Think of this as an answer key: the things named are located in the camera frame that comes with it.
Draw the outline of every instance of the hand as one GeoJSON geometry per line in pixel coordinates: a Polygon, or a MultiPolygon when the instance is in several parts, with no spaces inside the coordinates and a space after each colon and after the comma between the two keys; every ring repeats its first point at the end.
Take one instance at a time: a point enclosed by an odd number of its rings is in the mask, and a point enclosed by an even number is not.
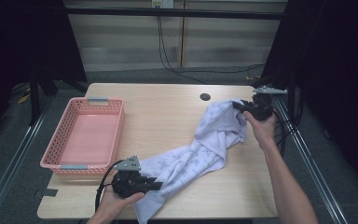
{"type": "Polygon", "coordinates": [[[272,115],[267,120],[259,121],[253,117],[248,111],[243,112],[246,119],[251,123],[255,139],[261,149],[269,148],[269,144],[275,144],[275,124],[276,116],[272,115]]]}
{"type": "Polygon", "coordinates": [[[144,196],[144,193],[138,192],[123,199],[113,192],[112,186],[108,185],[104,188],[103,198],[101,199],[97,212],[88,223],[110,223],[125,207],[138,202],[144,196]]]}

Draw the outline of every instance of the patterned fabric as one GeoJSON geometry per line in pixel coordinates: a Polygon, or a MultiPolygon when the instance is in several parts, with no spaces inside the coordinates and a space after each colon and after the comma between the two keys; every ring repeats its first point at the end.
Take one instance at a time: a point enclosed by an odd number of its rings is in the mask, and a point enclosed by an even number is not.
{"type": "Polygon", "coordinates": [[[147,223],[166,200],[208,172],[226,164],[227,149],[246,138],[246,119],[227,100],[208,106],[194,135],[194,141],[140,161],[141,175],[157,177],[161,190],[149,191],[134,205],[138,221],[147,223]]]}

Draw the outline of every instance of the power outlet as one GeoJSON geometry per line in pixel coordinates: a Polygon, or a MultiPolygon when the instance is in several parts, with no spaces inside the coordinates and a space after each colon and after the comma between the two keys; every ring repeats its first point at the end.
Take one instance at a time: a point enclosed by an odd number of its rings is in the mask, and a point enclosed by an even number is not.
{"type": "Polygon", "coordinates": [[[152,8],[162,8],[162,0],[152,0],[152,8]]]}
{"type": "Polygon", "coordinates": [[[173,8],[173,0],[162,0],[163,8],[173,8]]]}

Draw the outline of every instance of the wooden table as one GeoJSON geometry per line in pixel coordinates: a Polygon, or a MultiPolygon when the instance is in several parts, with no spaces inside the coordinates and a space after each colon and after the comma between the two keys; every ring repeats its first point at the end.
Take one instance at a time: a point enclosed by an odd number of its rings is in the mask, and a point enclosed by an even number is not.
{"type": "MultiPolygon", "coordinates": [[[[241,98],[251,100],[252,87],[173,84],[103,84],[89,86],[87,97],[124,100],[125,121],[117,159],[132,155],[145,159],[188,145],[211,102],[241,98]],[[208,93],[211,100],[200,99],[208,93]]],[[[168,200],[155,219],[276,217],[269,171],[250,125],[244,143],[231,147],[227,164],[208,173],[168,200]]],[[[38,208],[41,218],[89,218],[94,213],[101,176],[52,175],[38,208]]],[[[117,219],[136,219],[132,207],[117,219]]]]}

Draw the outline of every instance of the pink plastic basket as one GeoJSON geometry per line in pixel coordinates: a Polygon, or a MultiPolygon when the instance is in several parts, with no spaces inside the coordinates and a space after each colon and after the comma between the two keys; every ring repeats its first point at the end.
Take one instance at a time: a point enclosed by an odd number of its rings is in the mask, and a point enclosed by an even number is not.
{"type": "Polygon", "coordinates": [[[115,162],[123,121],[120,99],[71,99],[40,165],[59,175],[104,174],[115,162]]]}

